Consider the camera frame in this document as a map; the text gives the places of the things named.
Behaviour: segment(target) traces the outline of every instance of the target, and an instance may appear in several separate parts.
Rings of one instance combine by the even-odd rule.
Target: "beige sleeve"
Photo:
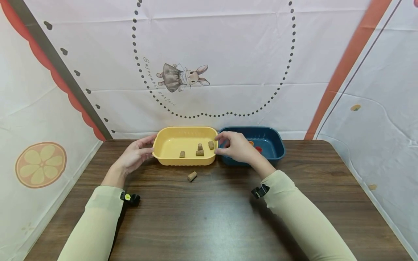
[[[328,219],[284,172],[277,170],[261,183],[270,187],[264,196],[267,207],[284,221],[309,260],[356,260]]]
[[[122,191],[108,186],[94,190],[58,261],[108,260],[122,210]]]

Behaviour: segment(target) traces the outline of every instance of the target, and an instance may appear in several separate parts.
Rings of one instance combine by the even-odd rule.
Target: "rabbit illustration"
[[[181,64],[174,64],[174,66],[164,64],[163,72],[157,73],[157,77],[163,78],[164,81],[159,82],[158,85],[165,85],[170,92],[182,91],[187,85],[191,88],[197,82],[207,86],[210,83],[205,78],[199,77],[207,69],[207,65],[200,66],[196,71],[191,71],[184,69]]]

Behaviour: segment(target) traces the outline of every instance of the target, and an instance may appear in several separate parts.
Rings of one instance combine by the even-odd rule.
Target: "wristband device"
[[[255,188],[251,191],[251,193],[254,195],[254,197],[256,199],[262,198],[264,197],[267,192],[270,190],[270,187],[265,185],[265,184],[261,184],[260,188]]]
[[[137,194],[127,194],[125,191],[123,191],[120,194],[120,199],[124,202],[128,203],[131,207],[137,207],[139,205],[139,201],[141,200],[141,197]]]

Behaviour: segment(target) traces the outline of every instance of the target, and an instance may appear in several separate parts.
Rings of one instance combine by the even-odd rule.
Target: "wooden table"
[[[130,144],[105,142],[26,260],[56,260],[94,188]],[[359,261],[411,260],[333,147],[285,141],[277,168],[325,214]],[[187,175],[198,177],[192,182]],[[280,223],[250,191],[260,179],[220,160],[205,167],[162,166],[153,159],[131,174],[127,191],[138,208],[122,212],[110,260],[306,260]]]

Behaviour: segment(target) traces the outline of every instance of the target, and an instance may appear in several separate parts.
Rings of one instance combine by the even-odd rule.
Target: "left hand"
[[[156,137],[157,134],[132,142],[119,159],[112,165],[112,168],[118,169],[125,175],[128,175],[139,168],[144,161],[153,157],[152,152],[154,151],[154,148],[144,147],[146,145],[154,144]]]

